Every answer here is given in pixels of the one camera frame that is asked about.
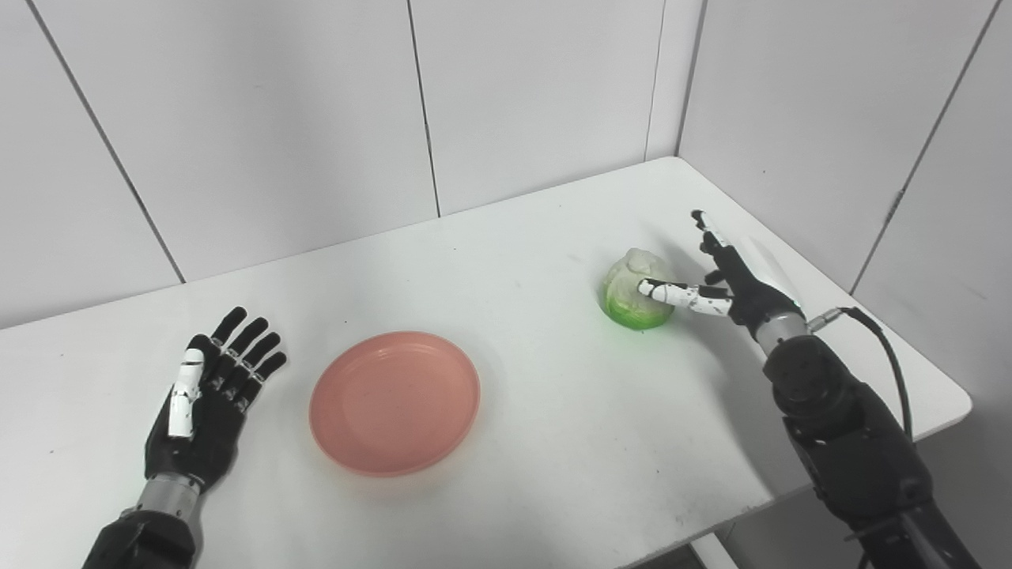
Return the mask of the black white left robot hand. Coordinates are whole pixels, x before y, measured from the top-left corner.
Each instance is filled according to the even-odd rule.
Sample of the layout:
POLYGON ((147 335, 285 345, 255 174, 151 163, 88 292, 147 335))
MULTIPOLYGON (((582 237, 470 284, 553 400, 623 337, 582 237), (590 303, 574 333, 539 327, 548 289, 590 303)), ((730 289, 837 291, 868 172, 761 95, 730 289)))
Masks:
POLYGON ((234 307, 210 334, 193 336, 145 441, 146 479, 180 475, 206 492, 232 467, 247 414, 288 360, 264 317, 234 307))

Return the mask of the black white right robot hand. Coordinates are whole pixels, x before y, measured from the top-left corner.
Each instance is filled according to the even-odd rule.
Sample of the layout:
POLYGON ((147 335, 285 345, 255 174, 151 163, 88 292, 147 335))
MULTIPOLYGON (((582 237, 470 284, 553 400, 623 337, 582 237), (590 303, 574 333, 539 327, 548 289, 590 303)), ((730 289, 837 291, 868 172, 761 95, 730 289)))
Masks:
POLYGON ((636 290, 651 301, 690 311, 730 318, 755 334, 765 323, 784 315, 805 322, 794 284, 772 254, 751 238, 734 241, 718 229, 705 210, 691 213, 702 233, 699 249, 711 257, 716 269, 705 275, 703 284, 686 284, 645 277, 636 290))

